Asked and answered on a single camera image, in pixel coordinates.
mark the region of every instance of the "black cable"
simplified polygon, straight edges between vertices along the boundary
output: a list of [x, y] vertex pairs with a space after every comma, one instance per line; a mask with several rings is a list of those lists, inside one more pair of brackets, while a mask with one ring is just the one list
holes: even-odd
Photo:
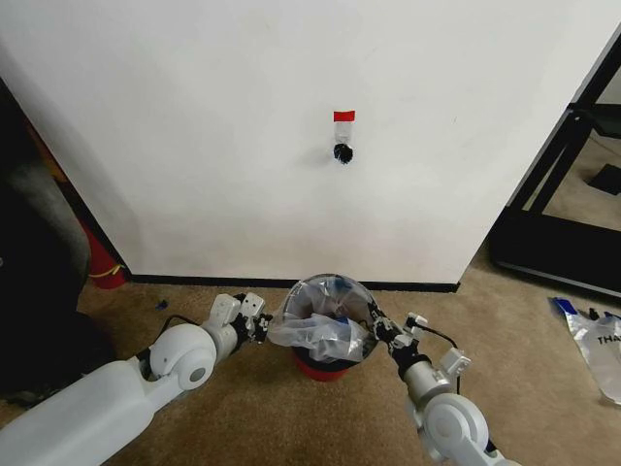
[[162, 335], [162, 333], [164, 333], [164, 332], [166, 331], [166, 329], [170, 326], [171, 321], [172, 321], [174, 318], [178, 318], [179, 320], [183, 320], [183, 321], [184, 321], [184, 322], [186, 322], [186, 323], [192, 323], [192, 324], [194, 324], [194, 325], [198, 325], [198, 323], [196, 323], [196, 322], [195, 322], [194, 320], [192, 320], [191, 318], [187, 318], [187, 317], [184, 317], [184, 316], [180, 316], [179, 314], [173, 314], [173, 315], [169, 316], [169, 317], [166, 319], [166, 321], [164, 322], [164, 326], [162, 327], [162, 329], [161, 329], [161, 330], [159, 331], [159, 333], [157, 334], [157, 338], [159, 338], [159, 337]]
[[[434, 330], [433, 328], [427, 327], [425, 325], [421, 325], [419, 323], [415, 323], [414, 324], [415, 327], [420, 328], [421, 330], [424, 330], [425, 332], [429, 332], [429, 333], [433, 333], [434, 335], [439, 336], [440, 338], [444, 338], [448, 343], [450, 343], [456, 350], [459, 349], [459, 347], [457, 346], [457, 344], [455, 343], [455, 340], [453, 340], [452, 338], [450, 338], [448, 335], [443, 334], [442, 332], [440, 332], [439, 330]], [[457, 381], [455, 383], [455, 391], [457, 391], [457, 394], [460, 394], [461, 391], [461, 376], [457, 376]]]

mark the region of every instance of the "plastic package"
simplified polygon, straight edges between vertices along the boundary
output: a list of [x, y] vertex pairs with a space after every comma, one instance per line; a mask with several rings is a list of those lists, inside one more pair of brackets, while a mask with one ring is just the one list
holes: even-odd
[[362, 284], [340, 275], [317, 275], [297, 282], [270, 325], [268, 338], [284, 347], [309, 350], [315, 361], [360, 362], [376, 346]]
[[600, 390], [621, 405], [621, 317], [605, 313], [592, 320], [576, 311], [567, 299], [554, 298], [554, 303], [563, 311]]

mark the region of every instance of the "blue object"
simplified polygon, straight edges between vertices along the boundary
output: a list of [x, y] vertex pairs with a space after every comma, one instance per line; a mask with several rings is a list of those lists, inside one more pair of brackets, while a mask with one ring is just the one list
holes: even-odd
[[552, 302], [556, 304], [559, 311], [565, 314], [569, 314], [571, 316], [575, 316], [578, 314], [578, 311], [573, 308], [572, 303], [570, 303], [569, 299], [565, 298], [552, 298]]

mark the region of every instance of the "black baseboard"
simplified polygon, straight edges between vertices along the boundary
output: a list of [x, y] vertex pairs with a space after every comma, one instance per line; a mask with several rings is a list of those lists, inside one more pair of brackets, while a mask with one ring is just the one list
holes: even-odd
[[[257, 286], [265, 288], [290, 288], [297, 280], [274, 279], [231, 279], [219, 277], [177, 277], [171, 275], [131, 275], [134, 283], [164, 284], [198, 284], [203, 286]], [[454, 293], [459, 283], [394, 283], [394, 282], [361, 282], [372, 290], [390, 291], [422, 291], [429, 293]]]

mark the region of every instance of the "red object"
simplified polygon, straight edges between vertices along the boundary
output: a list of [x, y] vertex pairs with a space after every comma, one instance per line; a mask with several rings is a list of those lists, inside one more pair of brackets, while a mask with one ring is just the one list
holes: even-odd
[[311, 367], [307, 366], [304, 361], [295, 354], [295, 352], [293, 353], [293, 360], [295, 361], [298, 368], [302, 372], [304, 372], [307, 377], [310, 377], [314, 381], [318, 382], [335, 381], [337, 379], [340, 379], [344, 375], [344, 373], [347, 372], [347, 369], [343, 369], [342, 371], [337, 372], [324, 372], [318, 371], [317, 369], [312, 369]]
[[81, 224], [90, 244], [90, 272], [88, 276], [98, 287], [104, 289], [112, 289], [124, 284], [125, 275], [123, 269], [117, 268], [118, 262], [110, 256], [108, 250], [103, 247], [88, 227], [82, 222]]
[[354, 121], [356, 119], [356, 111], [334, 112], [334, 121]]

